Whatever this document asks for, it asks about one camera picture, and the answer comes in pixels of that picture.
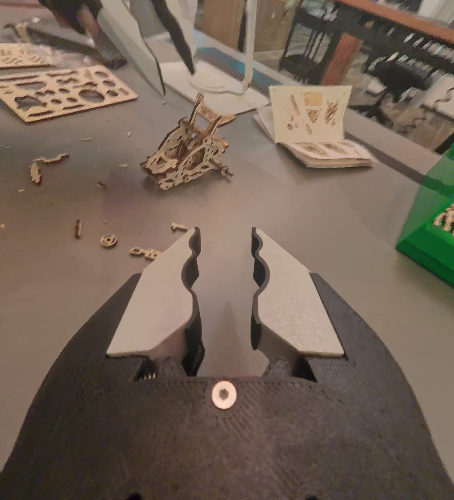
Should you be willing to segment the wooden cutout parts sheet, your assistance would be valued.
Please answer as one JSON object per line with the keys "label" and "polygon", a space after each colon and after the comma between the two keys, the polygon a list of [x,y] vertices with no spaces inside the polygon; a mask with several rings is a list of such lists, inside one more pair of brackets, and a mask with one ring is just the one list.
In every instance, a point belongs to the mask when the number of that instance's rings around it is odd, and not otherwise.
{"label": "wooden cutout parts sheet", "polygon": [[25,123],[135,101],[137,94],[104,66],[0,77],[0,100]]}

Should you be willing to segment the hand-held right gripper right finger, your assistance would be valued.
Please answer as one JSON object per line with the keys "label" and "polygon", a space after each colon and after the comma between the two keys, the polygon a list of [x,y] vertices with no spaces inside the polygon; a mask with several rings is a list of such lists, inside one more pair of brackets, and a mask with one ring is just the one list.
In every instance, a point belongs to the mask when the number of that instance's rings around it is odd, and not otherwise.
{"label": "hand-held right gripper right finger", "polygon": [[254,258],[250,341],[268,359],[342,358],[344,348],[310,270],[260,228]]}

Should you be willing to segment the black office chair base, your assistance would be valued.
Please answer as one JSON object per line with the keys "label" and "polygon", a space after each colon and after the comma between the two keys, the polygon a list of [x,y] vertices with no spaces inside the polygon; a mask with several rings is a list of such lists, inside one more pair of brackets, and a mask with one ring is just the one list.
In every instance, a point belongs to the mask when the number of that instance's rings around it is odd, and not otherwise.
{"label": "black office chair base", "polygon": [[385,127],[392,128],[393,121],[382,110],[384,100],[391,95],[393,102],[398,103],[402,95],[410,89],[425,89],[426,77],[417,68],[396,61],[378,62],[372,70],[372,75],[384,85],[384,90],[376,102],[358,105],[355,110],[367,118],[376,119]]}

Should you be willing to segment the green plastic bin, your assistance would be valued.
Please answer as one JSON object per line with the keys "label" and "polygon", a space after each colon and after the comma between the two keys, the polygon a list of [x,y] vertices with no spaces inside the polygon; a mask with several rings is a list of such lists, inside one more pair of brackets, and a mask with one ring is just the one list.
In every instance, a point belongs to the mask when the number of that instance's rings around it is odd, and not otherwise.
{"label": "green plastic bin", "polygon": [[454,203],[454,143],[425,175],[396,248],[454,286],[454,236],[433,225]]}

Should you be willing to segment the white instruction booklet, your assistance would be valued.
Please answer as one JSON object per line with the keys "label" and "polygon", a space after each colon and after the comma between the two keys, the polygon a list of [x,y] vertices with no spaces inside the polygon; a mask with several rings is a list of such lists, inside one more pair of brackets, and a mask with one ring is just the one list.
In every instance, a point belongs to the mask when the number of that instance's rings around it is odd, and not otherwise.
{"label": "white instruction booklet", "polygon": [[374,167],[375,156],[345,138],[350,85],[272,85],[253,117],[263,133],[307,168]]}

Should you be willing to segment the clear plastic bag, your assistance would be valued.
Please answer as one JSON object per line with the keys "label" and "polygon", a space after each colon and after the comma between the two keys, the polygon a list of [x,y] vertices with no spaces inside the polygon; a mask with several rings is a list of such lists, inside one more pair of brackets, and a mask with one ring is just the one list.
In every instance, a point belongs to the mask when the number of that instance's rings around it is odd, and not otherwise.
{"label": "clear plastic bag", "polygon": [[80,53],[69,53],[59,49],[48,47],[45,49],[47,59],[52,66],[61,69],[76,70],[80,68],[94,66],[96,60],[90,56]]}

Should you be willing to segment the wood-edged workbench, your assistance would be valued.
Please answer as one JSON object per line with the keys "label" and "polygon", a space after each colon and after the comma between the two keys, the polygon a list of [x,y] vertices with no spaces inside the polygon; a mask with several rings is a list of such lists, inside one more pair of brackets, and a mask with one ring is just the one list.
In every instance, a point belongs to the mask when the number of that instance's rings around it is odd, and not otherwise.
{"label": "wood-edged workbench", "polygon": [[303,84],[343,84],[361,49],[454,76],[454,29],[372,1],[298,2],[278,71]]}

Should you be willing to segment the wooden model car chassis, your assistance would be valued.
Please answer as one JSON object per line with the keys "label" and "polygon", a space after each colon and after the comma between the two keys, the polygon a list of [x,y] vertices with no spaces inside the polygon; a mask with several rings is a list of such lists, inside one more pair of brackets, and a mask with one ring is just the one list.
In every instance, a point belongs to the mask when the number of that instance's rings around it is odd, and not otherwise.
{"label": "wooden model car chassis", "polygon": [[156,152],[141,163],[141,169],[163,191],[209,171],[232,177],[233,172],[221,161],[228,142],[216,132],[235,119],[235,115],[221,115],[208,107],[199,92],[190,116],[168,132]]}

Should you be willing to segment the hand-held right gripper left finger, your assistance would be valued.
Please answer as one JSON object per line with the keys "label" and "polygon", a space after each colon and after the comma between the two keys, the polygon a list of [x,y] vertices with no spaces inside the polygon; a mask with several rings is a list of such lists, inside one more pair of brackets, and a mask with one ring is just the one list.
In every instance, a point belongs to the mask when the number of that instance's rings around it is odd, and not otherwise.
{"label": "hand-held right gripper left finger", "polygon": [[197,375],[204,345],[192,287],[200,252],[200,229],[193,227],[142,271],[107,348],[109,358],[174,357],[188,376]]}

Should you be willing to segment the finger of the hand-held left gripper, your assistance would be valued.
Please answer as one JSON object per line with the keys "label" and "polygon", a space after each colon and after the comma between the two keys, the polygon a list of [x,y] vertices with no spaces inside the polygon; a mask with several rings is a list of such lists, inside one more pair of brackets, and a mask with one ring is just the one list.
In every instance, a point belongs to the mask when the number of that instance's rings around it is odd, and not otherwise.
{"label": "finger of the hand-held left gripper", "polygon": [[179,1],[151,1],[158,20],[190,75],[195,75],[193,27],[186,21]]}
{"label": "finger of the hand-held left gripper", "polygon": [[124,2],[101,1],[97,21],[102,31],[138,75],[161,96],[165,96],[159,62],[143,40],[138,23]]}

